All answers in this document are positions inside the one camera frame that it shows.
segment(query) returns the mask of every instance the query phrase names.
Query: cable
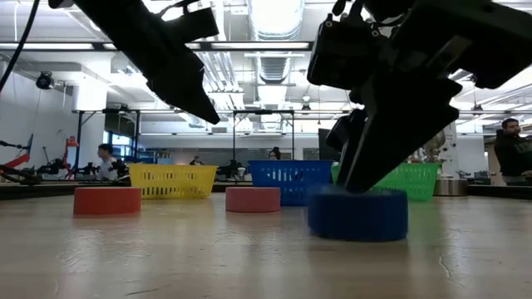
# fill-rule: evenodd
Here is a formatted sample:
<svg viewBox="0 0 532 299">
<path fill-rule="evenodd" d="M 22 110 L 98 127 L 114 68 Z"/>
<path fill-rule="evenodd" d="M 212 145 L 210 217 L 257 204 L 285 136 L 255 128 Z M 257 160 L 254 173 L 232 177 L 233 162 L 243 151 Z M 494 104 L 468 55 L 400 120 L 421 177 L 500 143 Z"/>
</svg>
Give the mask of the cable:
<svg viewBox="0 0 532 299">
<path fill-rule="evenodd" d="M 18 30 L 17 30 L 17 12 L 18 12 L 18 7 L 20 7 L 20 1 L 15 4 L 15 12 L 13 13 L 13 22 L 14 22 L 14 26 L 15 26 L 15 42 L 18 42 Z"/>
<path fill-rule="evenodd" d="M 35 116 L 33 116 L 33 128 L 32 132 L 35 132 L 35 125 L 37 124 L 37 116 L 39 115 L 39 106 L 41 105 L 41 92 L 39 89 L 39 99 L 37 100 L 37 108 L 35 109 Z"/>
<path fill-rule="evenodd" d="M 26 43 L 27 36 L 30 35 L 33 21 L 35 20 L 35 15 L 37 15 L 37 9 L 39 8 L 39 2 L 40 0 L 33 1 L 32 10 L 30 11 L 30 15 L 27 18 L 27 23 L 26 23 L 26 28 L 24 28 L 24 33 L 22 34 L 20 38 L 20 42 L 18 43 L 17 49 L 13 53 L 13 56 L 11 57 L 11 61 L 7 65 L 6 71 L 4 72 L 2 79 L 0 80 L 0 92 L 2 92 L 3 87 L 6 85 L 7 79 L 9 78 L 9 75 L 11 74 L 11 71 L 15 67 L 15 63 L 17 62 L 17 59 L 20 56 L 22 49 L 24 48 L 24 44 Z"/>
</svg>

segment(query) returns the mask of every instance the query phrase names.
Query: blue disc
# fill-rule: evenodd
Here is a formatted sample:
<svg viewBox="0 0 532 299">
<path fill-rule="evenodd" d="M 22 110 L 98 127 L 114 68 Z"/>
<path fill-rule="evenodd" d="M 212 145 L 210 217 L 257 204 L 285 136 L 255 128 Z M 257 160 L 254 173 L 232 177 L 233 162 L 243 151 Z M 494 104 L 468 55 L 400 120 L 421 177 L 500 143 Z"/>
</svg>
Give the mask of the blue disc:
<svg viewBox="0 0 532 299">
<path fill-rule="evenodd" d="M 323 238 L 386 242 L 406 238 L 408 201 L 404 191 L 351 194 L 333 186 L 310 195 L 308 226 Z"/>
</svg>

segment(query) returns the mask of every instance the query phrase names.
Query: yellow basket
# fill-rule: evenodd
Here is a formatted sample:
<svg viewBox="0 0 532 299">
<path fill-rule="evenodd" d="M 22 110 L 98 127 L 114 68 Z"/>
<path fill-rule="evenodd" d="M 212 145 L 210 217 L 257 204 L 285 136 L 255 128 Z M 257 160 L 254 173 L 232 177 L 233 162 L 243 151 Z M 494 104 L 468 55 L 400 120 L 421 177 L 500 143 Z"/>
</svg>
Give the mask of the yellow basket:
<svg viewBox="0 0 532 299">
<path fill-rule="evenodd" d="M 142 188 L 143 199 L 203 199 L 209 197 L 218 166 L 132 164 L 131 186 Z"/>
</svg>

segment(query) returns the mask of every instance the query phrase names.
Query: wooden table surface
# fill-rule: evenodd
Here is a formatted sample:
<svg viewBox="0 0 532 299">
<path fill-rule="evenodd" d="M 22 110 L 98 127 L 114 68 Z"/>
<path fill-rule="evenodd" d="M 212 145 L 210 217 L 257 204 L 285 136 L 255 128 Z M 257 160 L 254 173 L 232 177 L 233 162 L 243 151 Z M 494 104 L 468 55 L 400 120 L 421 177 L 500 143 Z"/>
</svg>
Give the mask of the wooden table surface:
<svg viewBox="0 0 532 299">
<path fill-rule="evenodd" d="M 532 201 L 410 206 L 407 241 L 309 236 L 303 208 L 146 200 L 73 218 L 72 196 L 0 202 L 1 298 L 531 298 Z"/>
</svg>

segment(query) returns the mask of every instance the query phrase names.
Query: metal frame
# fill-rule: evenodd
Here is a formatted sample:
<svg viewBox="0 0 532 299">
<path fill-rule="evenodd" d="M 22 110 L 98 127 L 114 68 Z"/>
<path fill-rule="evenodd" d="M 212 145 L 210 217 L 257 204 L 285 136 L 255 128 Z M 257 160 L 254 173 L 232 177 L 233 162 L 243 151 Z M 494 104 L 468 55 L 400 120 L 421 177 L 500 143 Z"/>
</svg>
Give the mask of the metal frame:
<svg viewBox="0 0 532 299">
<path fill-rule="evenodd" d="M 255 114 L 255 115 L 272 115 L 283 114 L 292 115 L 292 159 L 295 159 L 295 112 L 294 110 L 234 110 L 233 111 L 233 160 L 236 160 L 236 115 L 238 114 Z"/>
<path fill-rule="evenodd" d="M 78 114 L 77 119 L 77 136 L 76 140 L 79 146 L 81 146 L 81 128 L 82 126 L 95 114 L 120 114 L 120 113 L 136 113 L 136 124 L 135 124 L 135 136 L 133 136 L 133 157 L 135 160 L 137 160 L 138 157 L 138 150 L 139 150 L 139 136 L 140 136 L 140 110 L 73 110 L 73 113 Z M 85 113 L 91 113 L 86 119 L 83 120 L 83 115 Z M 80 161 L 80 147 L 77 147 L 76 149 L 76 160 L 74 162 L 73 169 L 78 168 L 78 164 Z"/>
</svg>

